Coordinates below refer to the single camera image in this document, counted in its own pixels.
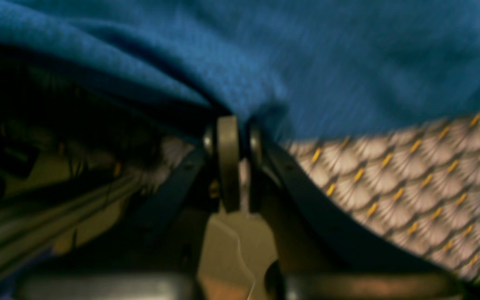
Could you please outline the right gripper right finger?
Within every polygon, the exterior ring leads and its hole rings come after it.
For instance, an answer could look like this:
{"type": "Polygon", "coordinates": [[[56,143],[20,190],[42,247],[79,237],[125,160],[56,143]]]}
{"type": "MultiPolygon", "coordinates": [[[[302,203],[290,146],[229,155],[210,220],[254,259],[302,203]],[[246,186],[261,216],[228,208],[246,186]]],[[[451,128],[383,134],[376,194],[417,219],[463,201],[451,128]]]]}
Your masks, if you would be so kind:
{"type": "Polygon", "coordinates": [[[250,192],[248,212],[260,213],[265,200],[274,192],[272,179],[265,170],[262,131],[259,125],[250,125],[248,131],[248,161],[250,164],[250,192]]]}

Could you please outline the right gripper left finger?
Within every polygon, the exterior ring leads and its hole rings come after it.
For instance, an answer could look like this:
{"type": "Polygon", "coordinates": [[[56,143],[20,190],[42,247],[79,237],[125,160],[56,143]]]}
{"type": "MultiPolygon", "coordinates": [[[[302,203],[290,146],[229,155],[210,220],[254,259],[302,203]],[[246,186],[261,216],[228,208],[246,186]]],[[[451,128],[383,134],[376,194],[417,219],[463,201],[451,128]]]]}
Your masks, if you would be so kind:
{"type": "Polygon", "coordinates": [[[220,199],[227,213],[240,210],[240,137],[238,118],[223,116],[206,128],[203,144],[217,169],[220,199]]]}

